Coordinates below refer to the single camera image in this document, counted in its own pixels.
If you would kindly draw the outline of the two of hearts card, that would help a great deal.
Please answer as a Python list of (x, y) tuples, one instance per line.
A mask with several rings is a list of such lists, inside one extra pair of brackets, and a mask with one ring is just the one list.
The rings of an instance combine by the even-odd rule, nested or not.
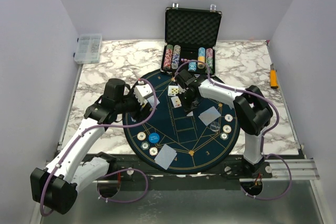
[(180, 101), (179, 97), (177, 97), (177, 96), (171, 97), (171, 101), (172, 101), (172, 104), (173, 104), (174, 108), (179, 108), (179, 107), (182, 106), (181, 101)]

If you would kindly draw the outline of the blue playing card box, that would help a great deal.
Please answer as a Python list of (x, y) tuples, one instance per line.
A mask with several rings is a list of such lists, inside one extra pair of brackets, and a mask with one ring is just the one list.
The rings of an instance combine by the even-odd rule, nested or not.
[[(151, 108), (154, 108), (154, 96), (150, 96), (149, 98), (147, 98), (148, 103), (150, 104)], [(158, 99), (156, 99), (156, 105), (159, 105), (160, 102)]]

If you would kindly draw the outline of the eight of clubs card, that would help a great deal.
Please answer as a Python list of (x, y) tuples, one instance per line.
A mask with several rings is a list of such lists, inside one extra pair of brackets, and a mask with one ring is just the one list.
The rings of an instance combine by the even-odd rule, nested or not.
[(178, 86), (168, 86), (167, 95), (170, 97), (176, 96), (179, 94)]

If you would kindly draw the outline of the blue small blind button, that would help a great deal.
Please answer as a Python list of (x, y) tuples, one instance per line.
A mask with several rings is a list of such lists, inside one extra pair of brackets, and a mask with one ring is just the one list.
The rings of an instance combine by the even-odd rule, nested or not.
[(149, 142), (150, 143), (158, 143), (160, 141), (160, 136), (157, 133), (151, 133), (149, 135)]

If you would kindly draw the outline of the green white chip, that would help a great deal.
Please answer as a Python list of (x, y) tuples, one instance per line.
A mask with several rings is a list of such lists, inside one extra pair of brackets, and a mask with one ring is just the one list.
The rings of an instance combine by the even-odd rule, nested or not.
[(141, 144), (141, 148), (142, 148), (143, 150), (148, 150), (149, 147), (150, 147), (150, 144), (149, 144), (148, 142), (143, 142), (143, 143)]

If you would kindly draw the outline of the clear dealer button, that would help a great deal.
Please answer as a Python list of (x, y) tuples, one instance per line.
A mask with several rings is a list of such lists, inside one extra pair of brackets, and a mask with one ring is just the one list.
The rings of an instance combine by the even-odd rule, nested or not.
[(210, 130), (211, 131), (213, 131), (213, 132), (218, 132), (220, 129), (221, 129), (221, 127), (220, 127), (220, 124), (218, 123), (218, 122), (212, 122), (210, 125), (209, 125), (209, 128), (210, 128)]

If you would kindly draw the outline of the red white poker chip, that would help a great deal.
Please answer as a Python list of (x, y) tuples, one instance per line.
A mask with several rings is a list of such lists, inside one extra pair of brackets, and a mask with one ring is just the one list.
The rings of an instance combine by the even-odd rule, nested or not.
[(224, 116), (224, 119), (227, 121), (227, 122), (231, 122), (234, 118), (231, 114), (226, 114)]

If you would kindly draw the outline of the yellow white poker chip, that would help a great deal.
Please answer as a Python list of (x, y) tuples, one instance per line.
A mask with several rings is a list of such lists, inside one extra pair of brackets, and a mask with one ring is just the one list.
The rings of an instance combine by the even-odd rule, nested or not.
[(232, 128), (229, 125), (224, 125), (223, 126), (223, 132), (226, 134), (229, 134), (232, 131)]

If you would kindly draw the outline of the green poker chip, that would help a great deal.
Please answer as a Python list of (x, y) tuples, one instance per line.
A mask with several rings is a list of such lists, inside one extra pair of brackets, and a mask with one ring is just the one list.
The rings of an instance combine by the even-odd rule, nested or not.
[(225, 141), (225, 140), (228, 140), (229, 136), (228, 136), (228, 134), (223, 132), (223, 133), (220, 134), (220, 138)]

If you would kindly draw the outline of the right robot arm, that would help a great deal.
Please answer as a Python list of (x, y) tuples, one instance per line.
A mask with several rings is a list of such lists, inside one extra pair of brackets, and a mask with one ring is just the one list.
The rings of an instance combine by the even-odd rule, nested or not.
[(245, 162), (242, 173), (249, 178), (260, 172), (259, 163), (264, 159), (261, 147), (263, 133), (269, 126), (273, 111), (257, 86), (233, 88), (206, 76), (195, 77), (187, 70), (175, 74), (178, 97), (185, 112), (192, 112), (202, 99), (212, 99), (234, 108), (240, 128), (245, 132)]

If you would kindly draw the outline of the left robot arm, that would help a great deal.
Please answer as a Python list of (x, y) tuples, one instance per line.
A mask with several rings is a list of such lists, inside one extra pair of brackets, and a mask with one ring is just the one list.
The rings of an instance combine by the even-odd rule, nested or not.
[(148, 80), (139, 79), (132, 87), (121, 79), (108, 80), (103, 94), (87, 107), (66, 146), (43, 169), (35, 168), (30, 175), (32, 198), (40, 204), (43, 217), (54, 211), (66, 214), (79, 192), (95, 179), (112, 179), (116, 175), (112, 157), (95, 157), (84, 167), (80, 167), (80, 163), (108, 128), (117, 127), (118, 115), (130, 113), (135, 126), (146, 123), (156, 109), (156, 104), (148, 102), (150, 97), (155, 99), (156, 93)]

